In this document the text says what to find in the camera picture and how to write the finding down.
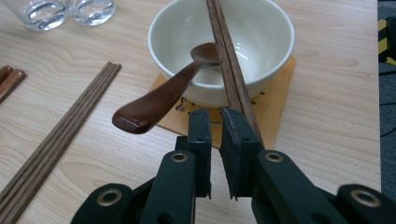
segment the yellow black striped tape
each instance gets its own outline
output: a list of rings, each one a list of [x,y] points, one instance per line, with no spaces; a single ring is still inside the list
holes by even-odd
[[[378,61],[396,65],[396,60],[390,57],[388,26],[386,20],[378,21]]]

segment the white bowl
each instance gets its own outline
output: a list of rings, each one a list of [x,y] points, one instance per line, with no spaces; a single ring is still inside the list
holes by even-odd
[[[294,30],[286,13],[268,0],[221,1],[249,97],[265,91],[268,80],[291,55]],[[162,74],[169,78],[192,62],[194,47],[214,42],[206,0],[176,0],[150,25],[148,47]],[[208,107],[227,105],[220,68],[206,68],[184,96]]]

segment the screw hole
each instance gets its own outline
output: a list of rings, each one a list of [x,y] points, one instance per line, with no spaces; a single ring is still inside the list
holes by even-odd
[[[378,207],[381,205],[381,201],[379,201],[379,199],[375,197],[374,194],[363,189],[354,189],[350,191],[350,195],[356,202],[364,204],[368,207]]]
[[[265,158],[268,161],[273,161],[273,162],[283,161],[283,157],[275,152],[270,152],[270,153],[265,154]]]
[[[96,202],[106,207],[117,203],[121,198],[122,192],[119,189],[107,189],[98,196]]]
[[[186,161],[188,156],[184,153],[175,153],[172,155],[171,160],[175,162],[183,162]]]

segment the floor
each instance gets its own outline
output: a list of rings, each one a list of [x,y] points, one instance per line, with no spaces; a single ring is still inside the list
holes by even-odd
[[[378,18],[396,17],[396,1],[378,1]],[[379,64],[382,193],[396,202],[396,66]]]

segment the wooden chopstick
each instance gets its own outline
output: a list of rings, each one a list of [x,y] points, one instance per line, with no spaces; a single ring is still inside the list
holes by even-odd
[[[0,223],[15,223],[120,71],[107,63],[0,194]]]
[[[206,5],[218,50],[229,107],[241,111],[246,116],[250,126],[262,141],[259,124],[257,123],[253,107],[248,97],[247,86],[236,57],[235,49],[233,48],[233,41],[222,12],[220,1],[206,0]]]

